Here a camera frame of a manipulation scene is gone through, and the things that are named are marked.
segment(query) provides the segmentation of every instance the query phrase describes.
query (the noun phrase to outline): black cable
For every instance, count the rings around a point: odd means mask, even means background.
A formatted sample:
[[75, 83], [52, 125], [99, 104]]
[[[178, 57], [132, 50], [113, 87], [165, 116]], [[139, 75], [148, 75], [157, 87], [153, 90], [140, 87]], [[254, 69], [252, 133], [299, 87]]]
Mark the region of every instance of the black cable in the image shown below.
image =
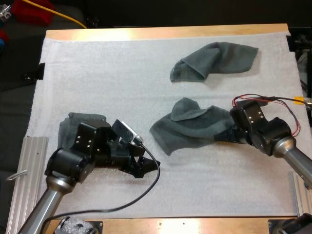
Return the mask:
[[152, 160], [155, 162], [155, 164], [157, 166], [157, 176], [156, 176], [156, 179], [153, 181], [153, 183], [150, 185], [150, 187], [147, 190], [145, 190], [144, 193], [142, 193], [140, 196], [138, 196], [133, 201], [131, 201], [131, 202], [125, 204], [125, 205], [116, 207], [116, 208], [103, 209], [103, 210], [84, 210], [84, 211], [67, 212], [67, 213], [62, 213], [62, 214], [58, 214], [58, 215], [49, 217], [49, 218], [47, 218], [43, 222], [41, 230], [40, 230], [40, 233], [41, 234], [43, 233], [45, 225], [47, 224], [47, 222], [51, 221], [52, 219], [60, 218], [60, 217], [63, 217], [63, 216], [78, 215], [78, 214], [85, 214], [85, 213], [110, 213], [110, 212], [119, 211], [119, 210], [122, 210], [124, 208], [127, 208], [127, 207], [135, 204], [137, 201], [141, 200], [145, 195], [147, 195], [148, 192], [156, 185], [156, 183], [159, 180], [159, 177], [160, 177], [160, 167], [159, 167], [159, 164], [157, 163], [157, 160], [154, 158], [153, 154], [143, 144], [141, 144], [140, 146], [142, 148], [144, 148], [144, 150], [149, 154], [149, 156], [152, 158]]

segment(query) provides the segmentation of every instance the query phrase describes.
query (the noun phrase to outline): dark gray washcloth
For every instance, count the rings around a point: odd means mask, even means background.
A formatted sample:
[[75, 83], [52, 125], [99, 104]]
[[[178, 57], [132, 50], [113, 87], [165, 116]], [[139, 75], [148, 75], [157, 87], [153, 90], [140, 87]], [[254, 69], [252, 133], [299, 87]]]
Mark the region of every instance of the dark gray washcloth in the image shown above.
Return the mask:
[[200, 109], [189, 98], [178, 101], [172, 112], [158, 120], [150, 129], [163, 151], [170, 155], [183, 148], [199, 148], [213, 143], [214, 135], [234, 124], [230, 113], [216, 106]]
[[249, 71], [258, 48], [215, 42], [182, 58], [170, 73], [170, 80], [203, 82], [210, 73], [241, 73]]
[[97, 114], [69, 113], [68, 118], [59, 124], [58, 148], [69, 149], [74, 144], [77, 128], [81, 122], [91, 119], [103, 119], [106, 117]]

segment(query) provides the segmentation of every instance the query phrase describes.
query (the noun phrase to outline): silver metal arm segment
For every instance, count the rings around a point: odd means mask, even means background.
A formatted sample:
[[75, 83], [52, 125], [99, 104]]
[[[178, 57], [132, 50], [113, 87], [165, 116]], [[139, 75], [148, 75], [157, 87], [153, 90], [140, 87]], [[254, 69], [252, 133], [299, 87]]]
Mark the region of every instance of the silver metal arm segment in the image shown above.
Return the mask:
[[312, 160], [296, 147], [294, 137], [288, 136], [279, 140], [274, 146], [273, 155], [284, 158], [306, 185], [312, 188]]
[[46, 181], [47, 190], [20, 229], [19, 234], [39, 234], [44, 220], [55, 213], [63, 196], [74, 189], [72, 185], [52, 176], [48, 176]]

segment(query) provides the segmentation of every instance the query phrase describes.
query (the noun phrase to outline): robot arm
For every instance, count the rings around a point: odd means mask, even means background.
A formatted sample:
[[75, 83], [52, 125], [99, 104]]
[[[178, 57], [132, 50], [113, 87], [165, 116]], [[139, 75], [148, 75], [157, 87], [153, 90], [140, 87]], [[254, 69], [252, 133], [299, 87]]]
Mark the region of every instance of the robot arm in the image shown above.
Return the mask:
[[312, 160], [296, 147], [285, 121], [278, 117], [267, 121], [254, 100], [238, 102], [230, 113], [235, 126], [216, 135], [216, 141], [250, 144], [268, 156], [282, 157], [312, 188]]

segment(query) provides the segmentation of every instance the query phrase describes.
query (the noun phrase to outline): wooden table edge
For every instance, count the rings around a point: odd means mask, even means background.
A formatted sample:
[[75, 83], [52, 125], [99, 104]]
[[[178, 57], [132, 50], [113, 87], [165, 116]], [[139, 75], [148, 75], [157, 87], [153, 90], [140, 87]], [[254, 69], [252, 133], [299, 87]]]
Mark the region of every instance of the wooden table edge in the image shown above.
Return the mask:
[[75, 41], [124, 41], [288, 32], [287, 24], [243, 24], [159, 28], [48, 30], [46, 38]]

